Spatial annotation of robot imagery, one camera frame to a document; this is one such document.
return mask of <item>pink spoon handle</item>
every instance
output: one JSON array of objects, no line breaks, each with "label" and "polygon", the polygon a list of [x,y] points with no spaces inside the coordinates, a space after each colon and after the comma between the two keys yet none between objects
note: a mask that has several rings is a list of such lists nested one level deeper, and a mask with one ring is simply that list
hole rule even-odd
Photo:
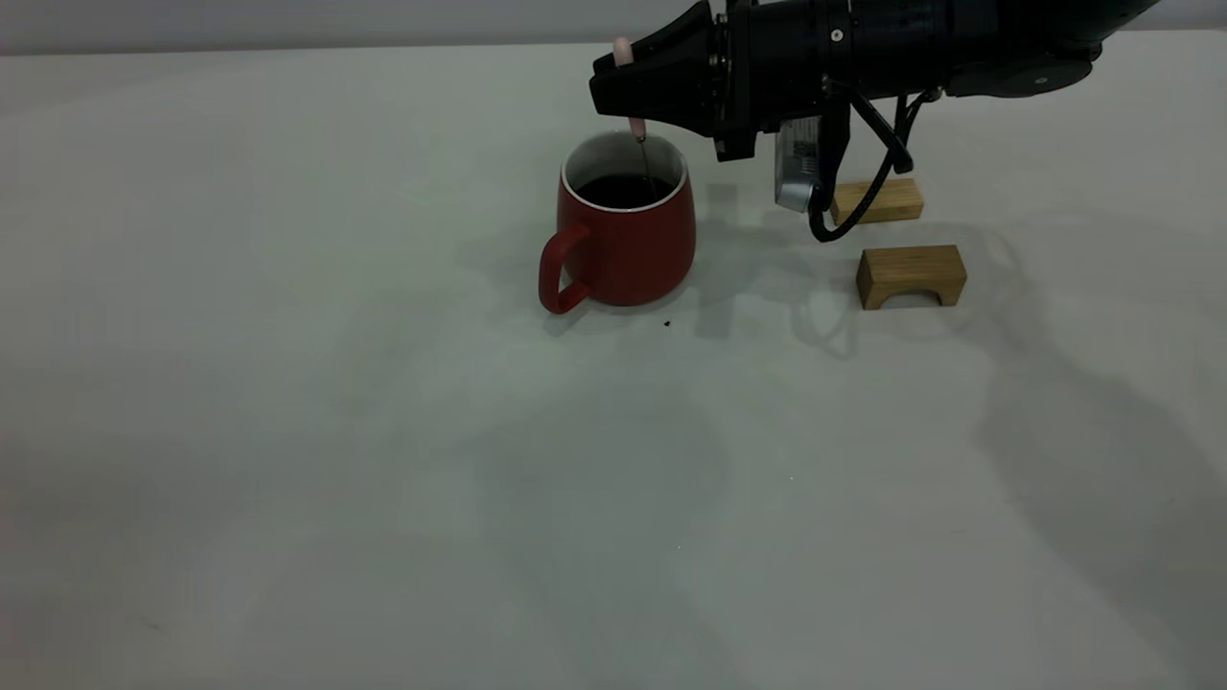
[{"label": "pink spoon handle", "polygon": [[[618,38],[614,42],[614,64],[617,66],[629,65],[634,61],[634,50],[627,38]],[[648,124],[642,118],[631,118],[631,134],[643,141],[648,136]]]}]

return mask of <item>mug rim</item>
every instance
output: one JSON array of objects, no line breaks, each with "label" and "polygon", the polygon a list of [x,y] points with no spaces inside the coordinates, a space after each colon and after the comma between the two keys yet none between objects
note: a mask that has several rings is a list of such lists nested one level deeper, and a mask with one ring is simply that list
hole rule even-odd
[{"label": "mug rim", "polygon": [[647,206],[636,206],[633,209],[614,209],[614,207],[610,207],[610,206],[599,206],[596,204],[593,204],[588,199],[584,199],[583,196],[580,196],[574,189],[572,189],[571,180],[567,179],[567,163],[571,162],[572,156],[574,156],[575,153],[579,152],[580,149],[583,149],[584,146],[588,146],[589,144],[591,144],[593,141],[596,141],[598,139],[601,139],[604,136],[622,135],[622,134],[625,134],[625,135],[627,135],[627,136],[629,136],[632,139],[634,138],[634,135],[631,134],[631,130],[628,130],[628,129],[611,129],[609,131],[602,131],[600,134],[594,134],[594,135],[589,136],[588,139],[585,139],[585,140],[580,141],[579,144],[577,144],[575,147],[571,150],[571,153],[567,153],[567,157],[563,158],[562,166],[558,169],[558,177],[562,178],[562,185],[567,189],[567,194],[569,194],[572,199],[579,201],[580,204],[583,204],[583,205],[585,205],[585,206],[588,206],[590,209],[596,209],[598,211],[604,211],[604,212],[607,212],[607,214],[642,214],[644,211],[650,211],[653,209],[658,209],[660,206],[664,206],[665,204],[667,204],[669,201],[671,201],[674,199],[674,196],[677,196],[677,194],[682,190],[682,188],[686,187],[686,183],[690,182],[690,165],[686,163],[686,156],[682,156],[682,152],[677,149],[677,146],[674,146],[672,141],[669,141],[664,136],[660,136],[660,135],[656,135],[656,134],[652,134],[652,133],[648,133],[647,139],[653,139],[653,140],[660,141],[661,144],[664,144],[665,146],[667,146],[674,152],[674,155],[677,156],[677,160],[681,161],[681,163],[682,163],[682,176],[677,179],[677,184],[674,185],[672,192],[670,192],[669,194],[666,194],[664,199],[656,201],[655,204],[649,204]]}]

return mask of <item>arch-shaped wooden block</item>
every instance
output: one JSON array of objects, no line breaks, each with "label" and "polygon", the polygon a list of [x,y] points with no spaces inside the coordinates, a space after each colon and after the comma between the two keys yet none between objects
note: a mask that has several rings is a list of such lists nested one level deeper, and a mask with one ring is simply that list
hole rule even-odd
[{"label": "arch-shaped wooden block", "polygon": [[942,307],[953,307],[967,285],[958,247],[890,247],[865,249],[856,271],[856,290],[865,309],[881,309],[901,292],[928,291]]}]

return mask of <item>bamboo block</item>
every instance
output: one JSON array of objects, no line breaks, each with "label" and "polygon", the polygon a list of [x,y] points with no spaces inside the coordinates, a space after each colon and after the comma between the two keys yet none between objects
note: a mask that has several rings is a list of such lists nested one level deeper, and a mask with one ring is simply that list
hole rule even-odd
[{"label": "bamboo block", "polygon": [[[866,192],[869,192],[867,182],[836,185],[836,194],[831,200],[831,217],[836,225],[852,215]],[[865,211],[860,222],[910,221],[919,219],[921,211],[924,211],[924,198],[920,196],[915,180],[891,179],[882,185],[877,199],[874,199],[874,204]]]},{"label": "bamboo block", "polygon": [[953,307],[964,285],[967,269],[953,244],[865,249],[856,271],[860,303],[867,311],[881,309],[892,295],[917,291],[933,292],[944,307]]}]

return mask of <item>red mug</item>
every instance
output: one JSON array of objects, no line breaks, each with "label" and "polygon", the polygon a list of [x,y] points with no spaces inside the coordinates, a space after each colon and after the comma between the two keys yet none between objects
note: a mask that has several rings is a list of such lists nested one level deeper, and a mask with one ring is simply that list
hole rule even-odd
[{"label": "red mug", "polygon": [[[637,209],[599,206],[575,190],[610,176],[652,177],[669,194]],[[670,142],[611,131],[579,145],[562,165],[558,227],[541,252],[541,306],[564,314],[587,297],[617,306],[647,304],[672,292],[694,260],[694,195],[686,160]],[[561,292],[566,266],[571,285]]]}]

